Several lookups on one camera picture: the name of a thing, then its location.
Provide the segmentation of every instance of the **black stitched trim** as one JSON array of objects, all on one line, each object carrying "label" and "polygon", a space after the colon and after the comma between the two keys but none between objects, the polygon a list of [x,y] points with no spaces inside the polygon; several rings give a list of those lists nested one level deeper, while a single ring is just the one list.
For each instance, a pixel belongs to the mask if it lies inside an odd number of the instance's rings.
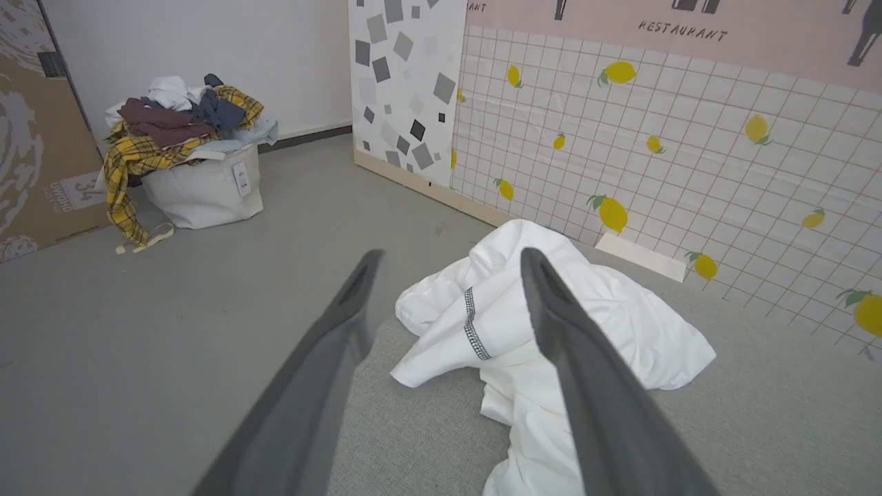
[{"label": "black stitched trim", "polygon": [[478,337],[478,332],[475,331],[475,297],[472,296],[471,288],[466,289],[466,314],[465,329],[469,344],[472,345],[472,349],[475,351],[478,358],[481,360],[490,360],[490,353],[484,348],[483,343],[481,343],[481,338]]}]

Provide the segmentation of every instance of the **pile of clothes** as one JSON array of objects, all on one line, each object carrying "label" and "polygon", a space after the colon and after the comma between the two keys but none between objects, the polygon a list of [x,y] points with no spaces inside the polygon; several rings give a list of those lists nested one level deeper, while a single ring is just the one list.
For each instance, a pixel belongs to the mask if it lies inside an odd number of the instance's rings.
[{"label": "pile of clothes", "polygon": [[272,145],[278,123],[264,106],[213,74],[204,86],[187,87],[178,76],[156,78],[147,96],[107,109],[112,130],[101,172],[107,186],[108,217],[134,244],[148,235],[126,195],[129,178],[203,160],[223,160],[250,144]]}]

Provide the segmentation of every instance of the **beige baseboard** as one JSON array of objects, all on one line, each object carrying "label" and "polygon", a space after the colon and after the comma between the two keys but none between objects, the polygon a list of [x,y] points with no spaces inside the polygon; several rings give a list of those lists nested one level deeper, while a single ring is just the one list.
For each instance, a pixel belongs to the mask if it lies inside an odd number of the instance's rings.
[{"label": "beige baseboard", "polygon": [[377,157],[359,151],[357,148],[354,148],[354,150],[355,165],[359,165],[382,177],[391,179],[415,192],[420,192],[431,199],[440,201],[449,207],[456,208],[463,214],[471,215],[475,219],[487,222],[489,225],[495,227],[499,227],[512,219],[508,214],[504,214],[493,208],[476,203],[475,201],[472,201],[444,186],[431,184],[426,178],[417,176],[413,172],[407,172],[406,169],[396,167],[385,160],[378,159]]}]

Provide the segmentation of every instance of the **white fabric basket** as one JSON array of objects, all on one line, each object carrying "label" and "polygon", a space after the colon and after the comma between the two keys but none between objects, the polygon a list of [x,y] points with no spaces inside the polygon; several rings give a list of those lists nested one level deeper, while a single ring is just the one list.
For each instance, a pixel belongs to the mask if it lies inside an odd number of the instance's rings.
[{"label": "white fabric basket", "polygon": [[[240,162],[250,188],[244,195],[240,194],[233,172]],[[227,154],[222,161],[206,160],[197,165],[184,163],[156,170],[141,182],[150,201],[179,228],[202,229],[243,221],[264,209],[256,145]]]}]

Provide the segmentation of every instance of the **lemon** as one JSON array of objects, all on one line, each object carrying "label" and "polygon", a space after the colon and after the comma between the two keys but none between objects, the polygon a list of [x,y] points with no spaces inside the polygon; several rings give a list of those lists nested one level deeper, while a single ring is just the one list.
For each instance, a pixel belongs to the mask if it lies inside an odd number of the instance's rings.
[{"label": "lemon", "polygon": [[601,208],[601,221],[606,227],[622,234],[622,229],[628,223],[628,211],[621,203],[614,198],[607,198],[606,195],[591,195],[588,203],[593,210],[597,210],[597,207]]},{"label": "lemon", "polygon": [[688,252],[686,253],[686,256],[689,257],[690,262],[695,262],[695,272],[698,273],[698,275],[709,281],[714,278],[717,270],[714,259],[699,252]]},{"label": "lemon", "polygon": [[747,135],[747,138],[763,147],[772,142],[769,139],[768,131],[769,124],[761,115],[751,117],[751,120],[747,121],[747,125],[744,126],[744,134]]},{"label": "lemon", "polygon": [[868,333],[882,337],[882,296],[872,291],[846,289],[837,298],[845,296],[845,307],[857,303],[855,323]]},{"label": "lemon", "polygon": [[516,88],[524,86],[524,81],[520,80],[520,71],[514,65],[508,68],[508,82],[512,83],[512,86]]},{"label": "lemon", "polygon": [[811,214],[806,215],[803,219],[803,227],[809,229],[817,228],[819,225],[821,225],[821,222],[824,221],[825,214],[826,212],[824,212],[823,208],[812,210]]},{"label": "lemon", "polygon": [[634,71],[634,66],[630,62],[620,60],[607,65],[607,68],[601,72],[600,77],[597,79],[604,85],[608,85],[610,81],[623,85],[634,79],[636,75],[637,71]]},{"label": "lemon", "polygon": [[647,139],[647,148],[649,148],[649,151],[654,154],[663,154],[665,152],[662,143],[659,141],[659,137],[655,135],[650,136],[649,139]]},{"label": "lemon", "polygon": [[512,198],[514,198],[514,187],[511,183],[504,179],[497,179],[496,181],[493,181],[493,184],[499,188],[499,194],[501,194],[504,199],[512,201]]}]

